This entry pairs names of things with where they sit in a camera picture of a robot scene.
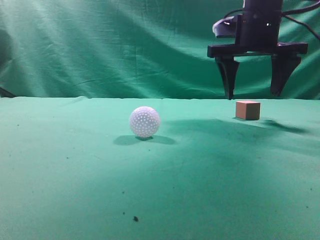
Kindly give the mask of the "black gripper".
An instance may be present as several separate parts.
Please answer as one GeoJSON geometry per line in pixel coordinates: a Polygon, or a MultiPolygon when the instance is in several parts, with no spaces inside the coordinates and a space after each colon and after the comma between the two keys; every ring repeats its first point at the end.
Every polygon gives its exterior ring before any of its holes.
{"type": "Polygon", "coordinates": [[[277,54],[271,57],[270,92],[280,97],[291,74],[301,63],[302,58],[297,54],[308,52],[305,42],[278,41],[282,7],[282,0],[245,0],[241,14],[238,14],[242,16],[238,18],[234,43],[207,47],[207,56],[215,59],[228,100],[234,97],[240,65],[234,56],[243,56],[248,52],[277,54]]]}

